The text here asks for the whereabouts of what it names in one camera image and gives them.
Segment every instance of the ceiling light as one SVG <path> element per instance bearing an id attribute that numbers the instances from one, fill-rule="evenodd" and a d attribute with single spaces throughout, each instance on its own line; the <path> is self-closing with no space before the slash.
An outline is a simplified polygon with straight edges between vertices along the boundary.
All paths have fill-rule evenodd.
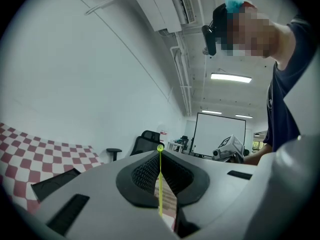
<path id="1" fill-rule="evenodd" d="M 229 80 L 229 81 L 236 81 L 236 82 L 243 82 L 243 83 L 250 83 L 251 81 L 251 77 L 234 75 L 234 74 L 221 74 L 221 73 L 212 73 L 211 79 Z"/>
<path id="2" fill-rule="evenodd" d="M 235 116 L 238 117 L 238 118 L 252 118 L 252 116 L 249 116 L 249 115 L 241 115 L 241 114 L 236 114 Z"/>
<path id="3" fill-rule="evenodd" d="M 216 112 L 216 111 L 209 111 L 209 110 L 202 110 L 203 113 L 210 113 L 210 114 L 218 114 L 221 115 L 222 112 Z"/>

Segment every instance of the person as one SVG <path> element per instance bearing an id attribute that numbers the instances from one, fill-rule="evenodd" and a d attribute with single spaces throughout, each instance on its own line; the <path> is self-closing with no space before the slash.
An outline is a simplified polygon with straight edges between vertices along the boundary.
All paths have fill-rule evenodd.
<path id="1" fill-rule="evenodd" d="M 265 146 L 244 157 L 257 165 L 260 158 L 300 135 L 284 97 L 302 76 L 315 54 L 317 41 L 310 25 L 297 15 L 287 25 L 272 22 L 248 0 L 225 0 L 213 11 L 211 22 L 221 49 L 275 60 L 267 92 L 268 130 Z"/>

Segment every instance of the whiteboard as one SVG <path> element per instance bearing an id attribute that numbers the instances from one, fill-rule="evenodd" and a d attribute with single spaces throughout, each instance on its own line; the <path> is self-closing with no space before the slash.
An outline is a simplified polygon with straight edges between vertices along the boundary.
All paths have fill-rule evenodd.
<path id="1" fill-rule="evenodd" d="M 244 144 L 246 121 L 198 113 L 194 131 L 193 152 L 212 157 L 213 150 L 216 150 L 221 142 L 232 134 Z"/>

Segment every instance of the red and white checkered floor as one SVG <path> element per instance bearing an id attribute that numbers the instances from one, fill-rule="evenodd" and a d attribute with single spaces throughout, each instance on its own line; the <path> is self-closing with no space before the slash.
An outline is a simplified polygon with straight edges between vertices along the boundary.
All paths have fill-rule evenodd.
<path id="1" fill-rule="evenodd" d="M 0 123 L 0 184 L 13 202 L 31 213 L 39 205 L 31 184 L 72 168 L 83 173 L 101 164 L 91 146 L 31 136 Z"/>

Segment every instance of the navy t-shirt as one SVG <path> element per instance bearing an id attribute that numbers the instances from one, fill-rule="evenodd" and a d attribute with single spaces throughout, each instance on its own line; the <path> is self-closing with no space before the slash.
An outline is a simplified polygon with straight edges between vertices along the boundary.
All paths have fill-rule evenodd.
<path id="1" fill-rule="evenodd" d="M 295 36 L 295 49 L 283 71 L 278 70 L 277 63 L 273 66 L 272 95 L 269 95 L 272 100 L 267 107 L 268 131 L 263 142 L 272 146 L 273 152 L 300 135 L 284 97 L 305 72 L 316 51 L 315 37 L 308 25 L 290 23 L 288 26 Z"/>

